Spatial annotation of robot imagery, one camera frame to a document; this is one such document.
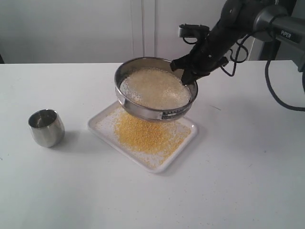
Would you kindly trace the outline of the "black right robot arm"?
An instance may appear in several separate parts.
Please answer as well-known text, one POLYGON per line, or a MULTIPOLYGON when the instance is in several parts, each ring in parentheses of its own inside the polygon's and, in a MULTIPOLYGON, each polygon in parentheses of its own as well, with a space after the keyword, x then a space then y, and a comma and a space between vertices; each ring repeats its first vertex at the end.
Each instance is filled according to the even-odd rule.
POLYGON ((191 84, 208 76, 229 61, 225 54, 247 35, 264 42, 279 40, 305 51, 305 21, 288 16, 284 7, 266 5, 259 0, 228 0, 217 24, 182 24, 179 37, 195 38, 189 54, 170 63, 172 71, 183 70, 182 83, 191 84))

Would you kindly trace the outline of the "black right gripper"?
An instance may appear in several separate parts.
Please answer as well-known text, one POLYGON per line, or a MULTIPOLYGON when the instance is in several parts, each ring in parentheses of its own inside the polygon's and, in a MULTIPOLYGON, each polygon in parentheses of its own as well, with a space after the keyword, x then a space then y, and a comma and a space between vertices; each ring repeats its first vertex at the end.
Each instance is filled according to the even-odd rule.
POLYGON ((223 42, 221 33, 210 33, 201 37, 190 54, 171 61, 171 70, 184 70, 181 82, 183 85, 190 85, 212 71, 225 67, 229 61, 224 56, 225 48, 221 48, 223 42))

